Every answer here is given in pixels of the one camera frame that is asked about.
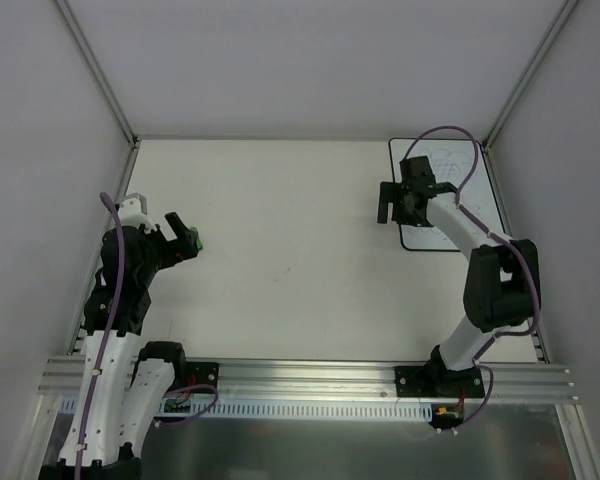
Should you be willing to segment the green whiteboard eraser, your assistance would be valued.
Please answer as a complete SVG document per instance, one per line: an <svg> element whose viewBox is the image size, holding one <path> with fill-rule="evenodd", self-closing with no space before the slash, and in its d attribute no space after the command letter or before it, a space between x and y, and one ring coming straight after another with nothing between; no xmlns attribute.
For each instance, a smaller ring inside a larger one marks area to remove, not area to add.
<svg viewBox="0 0 600 480"><path fill-rule="evenodd" d="M190 227L190 231L194 237L195 240L195 246L196 246L196 250L197 251L201 251L203 249L203 243L201 241L198 229L196 227Z"/></svg>

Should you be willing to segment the small whiteboard black frame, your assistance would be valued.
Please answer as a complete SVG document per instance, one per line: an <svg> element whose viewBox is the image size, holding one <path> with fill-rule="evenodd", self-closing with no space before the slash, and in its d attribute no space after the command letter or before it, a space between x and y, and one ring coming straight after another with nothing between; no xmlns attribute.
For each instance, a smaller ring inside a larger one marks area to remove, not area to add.
<svg viewBox="0 0 600 480"><path fill-rule="evenodd" d="M427 156L436 180L450 182L461 190L438 195L428 203L427 218L432 227L400 227L401 243L410 251L461 251L465 256L481 243L493 241L472 219L486 230L505 237L484 154L469 140L394 138L388 143L393 181L401 182L403 158Z"/></svg>

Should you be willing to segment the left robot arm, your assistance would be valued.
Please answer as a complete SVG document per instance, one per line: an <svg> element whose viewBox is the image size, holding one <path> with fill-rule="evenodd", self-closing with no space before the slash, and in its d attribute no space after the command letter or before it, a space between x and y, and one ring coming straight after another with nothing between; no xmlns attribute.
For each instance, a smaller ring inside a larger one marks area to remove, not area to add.
<svg viewBox="0 0 600 480"><path fill-rule="evenodd" d="M120 216L102 238L96 283L84 306L84 370L70 430L41 479L137 479L141 451L162 397L188 379L178 342L142 343L156 274L198 256L196 229L177 213L165 238L146 219Z"/></svg>

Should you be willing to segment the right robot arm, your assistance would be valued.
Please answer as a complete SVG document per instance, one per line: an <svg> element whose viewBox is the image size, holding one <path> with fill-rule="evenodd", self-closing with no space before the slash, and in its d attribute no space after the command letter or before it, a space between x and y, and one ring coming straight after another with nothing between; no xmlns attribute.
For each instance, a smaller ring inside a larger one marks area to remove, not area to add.
<svg viewBox="0 0 600 480"><path fill-rule="evenodd" d="M539 256L527 239L515 240L486 225L460 201L450 182L437 181L425 156L400 162L401 179L380 185L377 221L435 227L468 261L464 315L435 346L426 363L395 368L400 398L485 397L479 358L501 336L521 335L540 312Z"/></svg>

